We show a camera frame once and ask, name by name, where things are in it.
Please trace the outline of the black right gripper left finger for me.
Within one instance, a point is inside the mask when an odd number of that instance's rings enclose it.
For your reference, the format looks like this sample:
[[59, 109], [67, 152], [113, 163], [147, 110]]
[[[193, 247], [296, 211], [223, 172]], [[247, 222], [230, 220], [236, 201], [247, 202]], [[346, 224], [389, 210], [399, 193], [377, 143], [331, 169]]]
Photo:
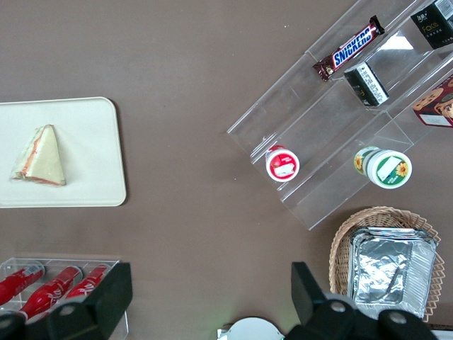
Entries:
[[2, 339], [109, 339], [132, 301], [129, 263], [119, 263], [83, 300], [63, 302], [31, 324], [18, 313], [1, 316]]

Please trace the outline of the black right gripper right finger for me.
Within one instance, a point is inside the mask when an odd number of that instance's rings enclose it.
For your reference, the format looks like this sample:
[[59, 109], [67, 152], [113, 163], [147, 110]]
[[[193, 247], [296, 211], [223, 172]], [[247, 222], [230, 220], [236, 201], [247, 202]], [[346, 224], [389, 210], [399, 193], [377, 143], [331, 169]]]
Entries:
[[300, 324], [289, 339], [436, 339], [410, 312], [384, 310], [372, 319], [338, 298], [328, 299], [304, 262], [292, 263], [291, 294]]

